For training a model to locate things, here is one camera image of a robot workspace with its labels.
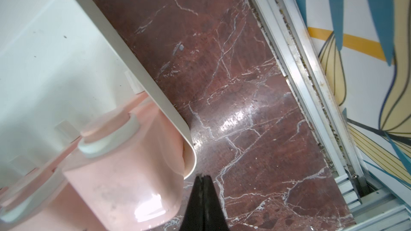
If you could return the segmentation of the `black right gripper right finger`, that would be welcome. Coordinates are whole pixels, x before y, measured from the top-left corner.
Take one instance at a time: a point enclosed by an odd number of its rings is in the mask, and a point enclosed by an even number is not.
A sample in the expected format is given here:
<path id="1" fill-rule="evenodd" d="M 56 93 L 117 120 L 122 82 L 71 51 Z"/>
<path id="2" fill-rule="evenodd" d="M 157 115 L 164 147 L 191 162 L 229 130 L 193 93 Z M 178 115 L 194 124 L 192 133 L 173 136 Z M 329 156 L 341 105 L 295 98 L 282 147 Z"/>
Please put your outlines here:
<path id="1" fill-rule="evenodd" d="M 211 176 L 202 177 L 203 231 L 229 231 Z"/>

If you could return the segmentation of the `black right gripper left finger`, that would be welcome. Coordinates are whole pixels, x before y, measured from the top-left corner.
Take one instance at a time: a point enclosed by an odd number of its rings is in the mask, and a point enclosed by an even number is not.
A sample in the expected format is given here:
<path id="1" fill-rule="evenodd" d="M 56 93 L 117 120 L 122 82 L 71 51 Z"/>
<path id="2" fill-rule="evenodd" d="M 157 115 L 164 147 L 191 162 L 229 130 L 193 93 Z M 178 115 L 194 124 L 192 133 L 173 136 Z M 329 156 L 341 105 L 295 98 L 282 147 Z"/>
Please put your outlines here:
<path id="1" fill-rule="evenodd" d="M 203 231 L 204 230 L 204 178 L 202 175 L 196 177 L 185 215 L 180 226 L 180 231 Z"/>

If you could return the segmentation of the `pink pencil sharpener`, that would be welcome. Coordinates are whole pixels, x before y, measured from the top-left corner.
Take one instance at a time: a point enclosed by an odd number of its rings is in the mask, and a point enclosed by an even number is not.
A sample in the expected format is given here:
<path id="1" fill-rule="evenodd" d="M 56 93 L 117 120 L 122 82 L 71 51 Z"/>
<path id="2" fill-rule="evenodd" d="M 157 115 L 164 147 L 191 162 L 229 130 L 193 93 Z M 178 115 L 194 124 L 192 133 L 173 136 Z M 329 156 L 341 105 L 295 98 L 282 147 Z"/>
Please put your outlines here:
<path id="1" fill-rule="evenodd" d="M 62 172 L 75 139 L 58 156 L 1 190 L 3 231 L 103 231 L 105 227 Z"/>
<path id="2" fill-rule="evenodd" d="M 184 139 L 145 92 L 81 131 L 63 165 L 69 183 L 109 231 L 145 231 L 179 211 Z"/>

